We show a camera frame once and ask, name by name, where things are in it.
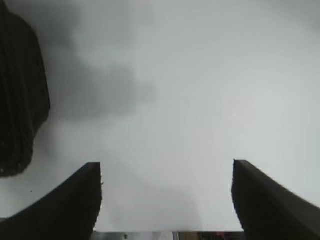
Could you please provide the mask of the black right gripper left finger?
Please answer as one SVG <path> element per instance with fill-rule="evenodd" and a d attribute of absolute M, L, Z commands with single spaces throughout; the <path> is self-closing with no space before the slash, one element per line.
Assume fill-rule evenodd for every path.
<path fill-rule="evenodd" d="M 101 165 L 89 162 L 46 196 L 0 223 L 2 240 L 88 240 L 102 205 Z"/>

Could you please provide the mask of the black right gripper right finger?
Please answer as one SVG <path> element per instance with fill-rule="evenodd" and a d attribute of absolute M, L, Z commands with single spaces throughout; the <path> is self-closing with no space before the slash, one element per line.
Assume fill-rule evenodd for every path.
<path fill-rule="evenodd" d="M 231 195 L 248 240 L 320 238 L 320 209 L 247 160 L 233 162 Z"/>

